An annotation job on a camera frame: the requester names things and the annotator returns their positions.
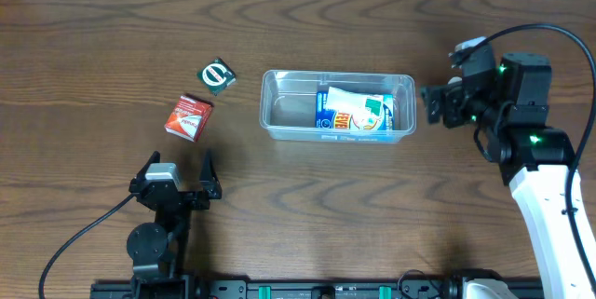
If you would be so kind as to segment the red Panadol box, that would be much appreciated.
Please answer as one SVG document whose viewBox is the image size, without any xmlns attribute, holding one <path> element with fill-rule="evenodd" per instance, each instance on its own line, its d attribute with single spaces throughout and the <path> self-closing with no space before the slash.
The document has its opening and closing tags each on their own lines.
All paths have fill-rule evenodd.
<svg viewBox="0 0 596 299">
<path fill-rule="evenodd" d="M 190 94 L 180 97 L 164 125 L 166 132 L 195 143 L 213 111 L 211 102 Z"/>
</svg>

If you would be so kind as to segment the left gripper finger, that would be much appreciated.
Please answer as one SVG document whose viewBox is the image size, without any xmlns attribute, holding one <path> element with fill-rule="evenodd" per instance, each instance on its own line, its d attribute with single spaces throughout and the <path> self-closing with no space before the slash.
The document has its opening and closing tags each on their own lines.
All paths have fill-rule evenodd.
<svg viewBox="0 0 596 299">
<path fill-rule="evenodd" d="M 142 183 L 145 181 L 145 174 L 149 170 L 150 166 L 154 163 L 160 162 L 160 153 L 158 151 L 154 151 L 153 154 L 150 155 L 147 162 L 143 165 L 143 167 L 139 170 L 139 172 L 134 177 L 135 183 Z"/>
<path fill-rule="evenodd" d="M 220 181 L 214 168 L 211 150 L 204 156 L 199 181 L 205 190 L 219 190 Z"/>
</svg>

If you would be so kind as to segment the green Zam-Buk box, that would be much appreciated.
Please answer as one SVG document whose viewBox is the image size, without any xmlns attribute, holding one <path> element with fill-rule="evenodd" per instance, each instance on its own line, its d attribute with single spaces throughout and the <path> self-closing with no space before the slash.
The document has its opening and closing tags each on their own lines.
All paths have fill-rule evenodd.
<svg viewBox="0 0 596 299">
<path fill-rule="evenodd" d="M 216 58 L 196 73 L 209 92 L 217 96 L 237 80 L 236 73 L 221 59 Z"/>
</svg>

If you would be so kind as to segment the blue Kool Fever box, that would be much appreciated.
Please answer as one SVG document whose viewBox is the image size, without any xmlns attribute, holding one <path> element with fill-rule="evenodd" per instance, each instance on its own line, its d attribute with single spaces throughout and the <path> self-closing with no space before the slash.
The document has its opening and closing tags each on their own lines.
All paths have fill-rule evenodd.
<svg viewBox="0 0 596 299">
<path fill-rule="evenodd" d="M 327 91 L 318 91 L 316 98 L 315 126 L 320 129 L 393 130 L 394 98 L 383 94 L 380 116 L 358 121 L 352 114 L 327 108 Z"/>
</svg>

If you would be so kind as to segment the black bottle white cap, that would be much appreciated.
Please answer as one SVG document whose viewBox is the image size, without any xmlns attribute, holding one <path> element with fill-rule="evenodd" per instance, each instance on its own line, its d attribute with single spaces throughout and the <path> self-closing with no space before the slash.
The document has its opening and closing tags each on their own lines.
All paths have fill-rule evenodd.
<svg viewBox="0 0 596 299">
<path fill-rule="evenodd" d="M 454 85 L 454 84 L 458 84 L 458 83 L 460 83 L 461 81 L 462 81 L 462 78 L 461 78 L 461 77 L 459 77 L 459 76 L 454 76 L 454 77 L 452 77 L 452 78 L 451 78 L 451 79 L 448 81 L 448 84 L 449 84 L 449 85 Z"/>
</svg>

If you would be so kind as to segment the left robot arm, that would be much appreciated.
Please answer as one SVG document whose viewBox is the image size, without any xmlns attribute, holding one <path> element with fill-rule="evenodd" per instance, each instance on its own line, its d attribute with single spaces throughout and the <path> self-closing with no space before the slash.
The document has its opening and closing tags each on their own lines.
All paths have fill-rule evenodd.
<svg viewBox="0 0 596 299">
<path fill-rule="evenodd" d="M 130 282 L 133 299 L 208 298 L 209 286 L 183 271 L 193 211 L 206 211 L 222 197 L 211 152 L 204 156 L 199 188 L 181 191 L 181 177 L 174 163 L 162 163 L 155 151 L 131 179 L 129 192 L 155 213 L 152 222 L 135 227 L 127 239 L 133 263 Z"/>
</svg>

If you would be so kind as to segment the white green medicine box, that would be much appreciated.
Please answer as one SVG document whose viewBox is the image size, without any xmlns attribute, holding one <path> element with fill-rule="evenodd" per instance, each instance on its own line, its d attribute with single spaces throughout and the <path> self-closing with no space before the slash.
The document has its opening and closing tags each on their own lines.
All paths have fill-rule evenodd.
<svg viewBox="0 0 596 299">
<path fill-rule="evenodd" d="M 383 101 L 383 95 L 355 93 L 329 87 L 326 108 L 362 118 L 379 118 Z"/>
</svg>

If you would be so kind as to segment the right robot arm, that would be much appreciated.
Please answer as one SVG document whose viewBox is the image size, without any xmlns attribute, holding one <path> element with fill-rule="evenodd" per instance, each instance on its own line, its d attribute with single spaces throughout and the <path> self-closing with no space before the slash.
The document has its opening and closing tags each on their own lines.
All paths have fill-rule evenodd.
<svg viewBox="0 0 596 299">
<path fill-rule="evenodd" d="M 563 130 L 546 124 L 549 59 L 507 53 L 496 62 L 491 53 L 476 51 L 461 69 L 461 76 L 446 85 L 422 88 L 428 122 L 441 122 L 448 129 L 473 124 L 485 133 L 487 142 L 477 146 L 498 166 L 521 210 L 545 297 L 594 297 L 568 221 L 575 216 L 593 262 L 595 239 L 579 175 L 570 168 L 576 152 Z"/>
</svg>

